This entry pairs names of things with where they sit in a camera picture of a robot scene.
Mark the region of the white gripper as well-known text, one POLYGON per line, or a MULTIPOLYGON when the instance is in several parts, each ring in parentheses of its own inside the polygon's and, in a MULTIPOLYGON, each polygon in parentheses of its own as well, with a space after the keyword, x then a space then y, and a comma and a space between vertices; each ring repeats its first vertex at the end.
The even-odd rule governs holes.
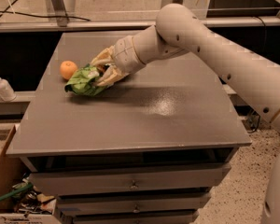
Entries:
POLYGON ((112 86, 128 74, 134 74, 146 67, 138 58, 131 35, 119 39, 114 47, 102 50, 90 63, 100 76, 93 82, 96 87, 112 86))

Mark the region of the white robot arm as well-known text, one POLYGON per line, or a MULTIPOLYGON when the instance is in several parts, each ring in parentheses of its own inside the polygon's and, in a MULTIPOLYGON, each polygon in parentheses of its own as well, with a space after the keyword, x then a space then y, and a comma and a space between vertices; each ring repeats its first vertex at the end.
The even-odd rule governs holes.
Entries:
POLYGON ((191 52, 280 133, 280 65, 209 30, 186 7, 163 7, 155 24, 101 51, 91 64, 108 65, 98 87, 109 86, 146 64, 191 52))

